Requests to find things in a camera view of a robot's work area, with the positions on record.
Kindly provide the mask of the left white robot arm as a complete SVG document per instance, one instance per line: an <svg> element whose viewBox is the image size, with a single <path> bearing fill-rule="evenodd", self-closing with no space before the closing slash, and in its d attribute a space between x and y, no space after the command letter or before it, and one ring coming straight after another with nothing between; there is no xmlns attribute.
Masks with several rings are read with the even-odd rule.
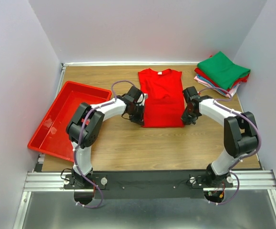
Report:
<svg viewBox="0 0 276 229"><path fill-rule="evenodd" d="M81 103L66 127L66 133L72 144L72 177L80 188L96 187L91 180L92 145L95 143L104 121L125 114L128 120L140 126L144 125L144 108L148 95L132 86L130 90L100 104Z"/></svg>

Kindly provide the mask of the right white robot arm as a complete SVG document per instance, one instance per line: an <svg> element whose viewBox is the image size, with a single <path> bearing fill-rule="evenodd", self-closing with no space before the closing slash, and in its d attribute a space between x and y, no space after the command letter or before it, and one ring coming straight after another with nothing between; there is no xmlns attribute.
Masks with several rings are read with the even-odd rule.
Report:
<svg viewBox="0 0 276 229"><path fill-rule="evenodd" d="M228 108L208 95L201 96L195 87L183 90L186 108L181 116L184 125L195 124L203 115L224 128L224 149L210 163L204 174L193 175L192 185L215 187L226 179L231 170L244 158L255 155L261 146L261 137L251 112L241 113Z"/></svg>

